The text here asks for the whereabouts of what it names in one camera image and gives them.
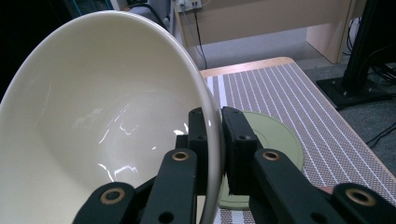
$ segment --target white bowl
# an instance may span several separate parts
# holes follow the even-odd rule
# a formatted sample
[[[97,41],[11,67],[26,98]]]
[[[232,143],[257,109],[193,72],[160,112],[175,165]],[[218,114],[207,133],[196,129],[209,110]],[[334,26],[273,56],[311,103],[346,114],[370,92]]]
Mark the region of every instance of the white bowl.
[[[140,16],[70,21],[31,53],[0,107],[0,223],[70,223],[98,187],[154,177],[188,113],[204,110],[210,188],[219,197],[219,121],[186,51]]]

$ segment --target gray mat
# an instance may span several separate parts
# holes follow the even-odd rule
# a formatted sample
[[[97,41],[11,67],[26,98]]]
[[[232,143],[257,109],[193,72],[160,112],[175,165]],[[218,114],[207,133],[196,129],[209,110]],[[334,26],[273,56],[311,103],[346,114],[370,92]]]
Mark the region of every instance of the gray mat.
[[[304,148],[303,174],[314,186],[354,182],[396,204],[394,177],[296,63],[208,77],[206,82],[218,107],[263,113],[294,130]],[[252,217],[249,211],[220,209],[215,223],[252,223]]]
[[[342,77],[346,68],[346,64],[337,64],[329,67],[304,70],[304,72],[315,83],[316,80]],[[396,92],[394,89],[394,87],[387,88],[387,91]],[[367,142],[396,122],[396,100],[355,105],[338,112],[359,137],[364,142]],[[393,175],[396,175],[396,131],[381,138],[378,144],[372,147],[371,150],[388,167]]]

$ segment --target wooden edge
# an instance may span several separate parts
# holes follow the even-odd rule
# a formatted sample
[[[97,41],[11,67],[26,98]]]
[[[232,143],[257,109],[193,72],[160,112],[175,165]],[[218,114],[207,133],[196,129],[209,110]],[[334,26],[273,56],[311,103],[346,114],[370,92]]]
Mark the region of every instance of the wooden edge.
[[[266,59],[266,60],[251,62],[251,63],[239,63],[239,64],[234,64],[234,65],[229,65],[229,66],[224,66],[224,67],[202,70],[201,75],[203,77],[216,77],[216,76],[221,76],[221,75],[225,75],[225,74],[248,71],[248,70],[252,70],[252,69],[277,66],[277,65],[281,65],[281,64],[285,64],[285,63],[294,63],[294,60],[291,58],[288,58],[288,57],[279,57],[279,58]]]

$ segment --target striped tablecloth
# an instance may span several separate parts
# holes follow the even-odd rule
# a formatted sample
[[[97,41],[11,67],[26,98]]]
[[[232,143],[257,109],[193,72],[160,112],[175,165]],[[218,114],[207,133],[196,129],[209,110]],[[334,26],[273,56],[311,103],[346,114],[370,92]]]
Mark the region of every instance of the striped tablecloth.
[[[317,187],[353,182],[396,204],[395,177],[295,62],[205,78],[218,107],[282,121],[304,149],[305,177]],[[215,223],[254,223],[249,211],[220,209]]]

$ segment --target black stand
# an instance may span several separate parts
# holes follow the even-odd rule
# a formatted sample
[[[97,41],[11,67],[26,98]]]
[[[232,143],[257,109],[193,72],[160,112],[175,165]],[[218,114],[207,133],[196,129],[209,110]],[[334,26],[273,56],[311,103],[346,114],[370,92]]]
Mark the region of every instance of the black stand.
[[[337,109],[392,99],[392,96],[386,91],[368,81],[358,91],[347,91],[341,85],[342,80],[342,77],[337,77],[317,81],[317,84],[332,100]]]

